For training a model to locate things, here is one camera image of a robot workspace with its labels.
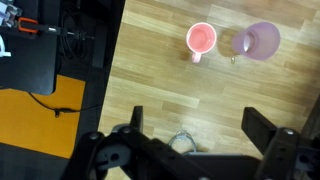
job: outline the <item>wooden table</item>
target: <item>wooden table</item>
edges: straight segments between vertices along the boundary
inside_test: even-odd
[[[240,129],[243,109],[302,129],[320,92],[319,10],[313,0],[127,0],[99,130],[110,133],[143,105],[150,138],[168,142],[183,128],[202,151],[261,157]],[[193,64],[185,36],[201,21],[218,41]],[[261,21],[279,29],[278,51],[266,61],[239,56],[232,65],[232,37]]]

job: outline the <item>cup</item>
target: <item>cup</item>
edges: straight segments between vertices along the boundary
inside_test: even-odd
[[[193,52],[192,62],[199,63],[201,55],[209,52],[217,41],[217,33],[214,28],[205,22],[194,24],[187,33],[186,42]]]
[[[254,60],[270,58],[279,44],[279,30],[269,22],[253,24],[232,39],[232,48],[237,53]]]

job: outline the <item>white cable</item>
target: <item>white cable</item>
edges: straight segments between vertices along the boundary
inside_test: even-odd
[[[0,57],[11,57],[11,52],[6,52],[2,36],[0,35]]]

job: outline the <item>cable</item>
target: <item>cable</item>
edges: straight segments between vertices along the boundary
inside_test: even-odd
[[[71,29],[74,33],[84,33],[81,24],[82,15],[84,14],[78,11],[74,3],[64,3],[63,12],[61,15],[61,27]],[[85,40],[81,38],[75,39],[67,36],[60,36],[60,45],[60,51],[64,59],[84,63],[81,60],[83,60],[87,55],[87,47]]]
[[[101,108],[102,105],[97,105],[97,106],[92,106],[92,107],[88,107],[88,108],[84,108],[84,109],[80,109],[80,110],[75,110],[75,109],[71,109],[71,108],[51,108],[45,104],[43,104],[41,101],[39,101],[39,99],[37,99],[36,97],[34,97],[33,94],[29,93],[29,96],[36,101],[39,105],[41,105],[42,107],[51,110],[55,113],[55,117],[58,118],[60,116],[61,113],[79,113],[79,112],[83,112],[83,111],[88,111],[91,109],[97,109],[97,108]]]

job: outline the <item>pink cup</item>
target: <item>pink cup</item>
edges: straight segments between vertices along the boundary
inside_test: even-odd
[[[216,44],[217,33],[210,24],[200,22],[189,29],[186,41],[193,52],[192,62],[199,63],[201,55],[209,52]]]

